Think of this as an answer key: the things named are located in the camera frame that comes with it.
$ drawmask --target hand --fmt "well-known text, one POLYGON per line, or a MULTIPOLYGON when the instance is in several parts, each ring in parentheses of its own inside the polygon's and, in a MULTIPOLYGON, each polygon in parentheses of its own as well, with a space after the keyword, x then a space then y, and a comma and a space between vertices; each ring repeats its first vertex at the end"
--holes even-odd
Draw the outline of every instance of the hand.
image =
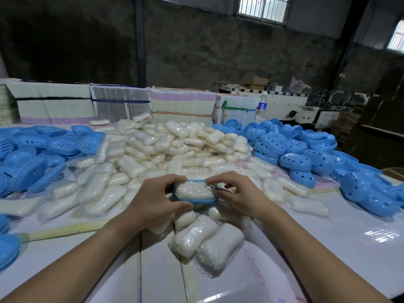
POLYGON ((265 194, 258 189, 250 178, 237 172, 225 172, 205 180, 206 184, 213 185, 217 183, 225 183, 225 188, 235 187, 236 192, 232 193, 224 189, 214 189, 213 194, 226 202, 230 206, 237 209, 240 213, 259 218, 264 209, 268 207, 271 201, 265 194))
POLYGON ((120 221, 136 234, 167 220, 172 214, 189 212, 194 208, 192 203, 171 202, 166 198, 166 194, 172 191, 174 182, 182 183, 186 180, 185 176, 176 174, 146 179, 132 202, 118 216, 120 221))

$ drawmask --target window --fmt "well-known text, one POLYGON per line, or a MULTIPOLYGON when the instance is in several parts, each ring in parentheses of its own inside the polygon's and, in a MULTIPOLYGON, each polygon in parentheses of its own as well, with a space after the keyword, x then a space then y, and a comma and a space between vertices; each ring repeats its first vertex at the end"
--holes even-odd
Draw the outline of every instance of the window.
POLYGON ((397 24, 387 49, 404 53, 404 20, 401 20, 397 24))
POLYGON ((238 13, 261 21, 284 23, 288 0, 240 0, 238 13))

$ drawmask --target bottle label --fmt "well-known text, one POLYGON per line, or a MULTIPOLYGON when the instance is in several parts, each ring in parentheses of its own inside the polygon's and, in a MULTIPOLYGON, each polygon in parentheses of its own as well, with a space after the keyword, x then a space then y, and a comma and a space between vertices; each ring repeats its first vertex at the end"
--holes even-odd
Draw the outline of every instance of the bottle label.
POLYGON ((258 103, 258 107, 256 109, 260 109, 261 111, 265 111, 267 109, 267 104, 268 103, 258 103))

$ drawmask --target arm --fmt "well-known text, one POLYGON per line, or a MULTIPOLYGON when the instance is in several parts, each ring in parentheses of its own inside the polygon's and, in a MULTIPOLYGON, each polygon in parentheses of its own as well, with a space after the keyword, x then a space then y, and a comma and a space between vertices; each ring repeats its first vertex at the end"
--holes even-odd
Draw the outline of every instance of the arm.
POLYGON ((214 194, 246 216, 260 219, 275 237, 314 303, 390 302, 368 282, 300 226, 244 175, 233 171, 207 178, 226 183, 236 193, 216 189, 214 194))
POLYGON ((193 208, 188 202, 170 202, 166 190, 185 177, 175 174, 145 180, 121 214, 6 296, 1 303, 82 302, 104 270, 142 229, 193 208))

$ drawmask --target plastic water bottle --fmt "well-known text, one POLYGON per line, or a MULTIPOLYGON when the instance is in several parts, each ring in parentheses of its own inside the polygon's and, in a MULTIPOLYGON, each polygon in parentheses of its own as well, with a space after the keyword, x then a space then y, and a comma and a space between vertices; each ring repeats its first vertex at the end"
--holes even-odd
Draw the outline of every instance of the plastic water bottle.
POLYGON ((268 92, 263 91, 262 96, 259 98, 258 106, 255 109, 255 119, 257 117, 263 119, 265 110, 267 109, 268 105, 268 92))

